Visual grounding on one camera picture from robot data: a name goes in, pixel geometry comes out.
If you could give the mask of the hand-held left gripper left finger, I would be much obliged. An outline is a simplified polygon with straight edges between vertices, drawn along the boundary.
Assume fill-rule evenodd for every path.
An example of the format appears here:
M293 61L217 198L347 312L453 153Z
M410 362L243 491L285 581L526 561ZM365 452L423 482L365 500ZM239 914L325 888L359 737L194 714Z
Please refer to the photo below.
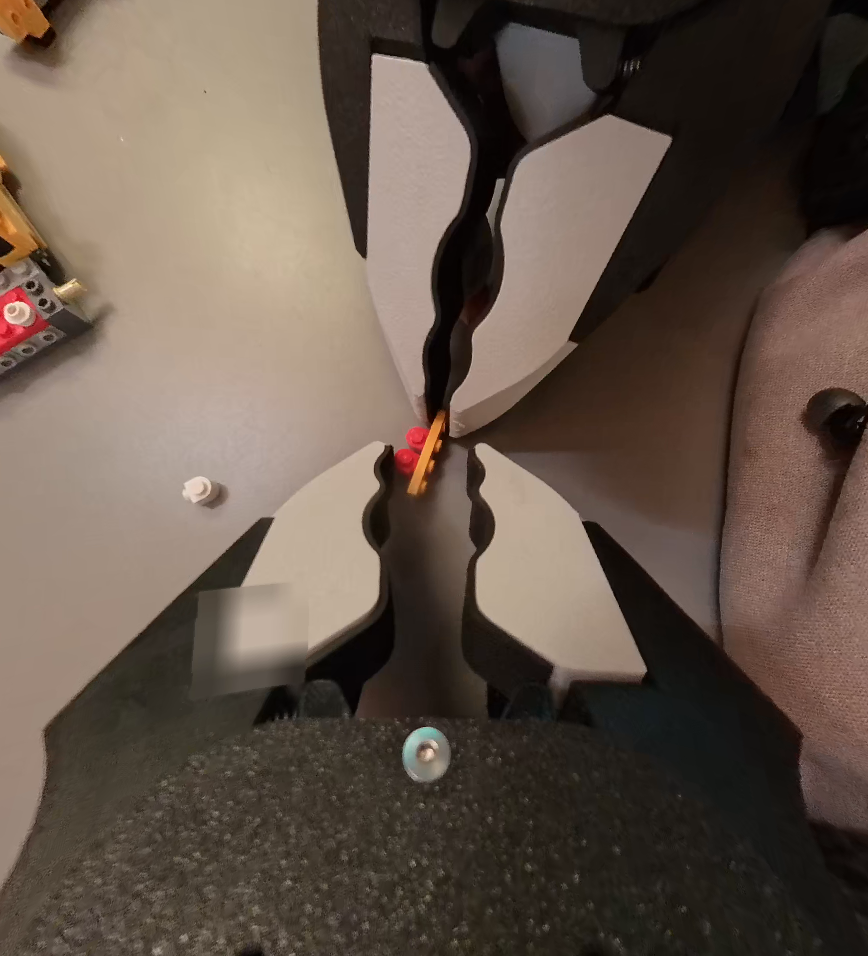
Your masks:
M305 684L337 687L356 714L394 646L390 536L393 449L366 445L310 480L279 508L246 586L285 586Z

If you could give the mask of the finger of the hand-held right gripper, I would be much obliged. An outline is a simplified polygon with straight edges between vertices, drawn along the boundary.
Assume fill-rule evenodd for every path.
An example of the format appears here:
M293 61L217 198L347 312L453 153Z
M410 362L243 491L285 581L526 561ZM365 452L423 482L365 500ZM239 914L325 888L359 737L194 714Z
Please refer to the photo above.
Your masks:
M464 124L432 69L371 58L369 291L417 415L427 415L424 347L436 318L435 259L461 211L472 159Z
M671 143L604 115L514 161L499 204L499 283L449 400L452 437L510 411L574 350L573 329Z

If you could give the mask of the black red orange lego subassembly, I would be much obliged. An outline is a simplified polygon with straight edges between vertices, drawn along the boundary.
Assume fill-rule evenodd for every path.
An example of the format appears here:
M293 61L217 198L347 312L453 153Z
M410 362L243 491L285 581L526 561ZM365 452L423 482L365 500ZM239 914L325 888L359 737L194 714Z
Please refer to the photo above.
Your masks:
M18 45L47 48L56 31L46 16L51 1L0 1L0 35Z

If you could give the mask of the long orange lego plate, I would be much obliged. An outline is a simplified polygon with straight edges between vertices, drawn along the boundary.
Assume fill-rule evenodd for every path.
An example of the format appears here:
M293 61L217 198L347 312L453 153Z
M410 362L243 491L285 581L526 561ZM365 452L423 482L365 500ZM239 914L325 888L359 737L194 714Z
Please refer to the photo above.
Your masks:
M449 415L447 409L440 409L431 424L425 442L417 453L417 461L407 486L407 495L419 497L428 487L436 466L436 459L448 436Z

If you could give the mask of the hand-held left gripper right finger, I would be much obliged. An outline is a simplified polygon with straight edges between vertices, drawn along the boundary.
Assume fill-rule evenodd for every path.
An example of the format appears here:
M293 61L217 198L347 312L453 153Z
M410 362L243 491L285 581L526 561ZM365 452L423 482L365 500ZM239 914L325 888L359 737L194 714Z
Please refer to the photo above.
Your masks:
M647 666L579 513L489 445L469 452L464 660L488 684L640 684Z

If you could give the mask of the beige sweatshirt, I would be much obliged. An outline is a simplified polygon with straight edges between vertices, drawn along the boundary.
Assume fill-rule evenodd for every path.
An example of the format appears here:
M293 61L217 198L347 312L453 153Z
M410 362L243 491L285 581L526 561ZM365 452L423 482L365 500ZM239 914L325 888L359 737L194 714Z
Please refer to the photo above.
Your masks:
M759 298L719 585L727 653L802 735L810 817L868 836L868 426L828 448L806 415L829 388L868 399L868 228L815 233Z

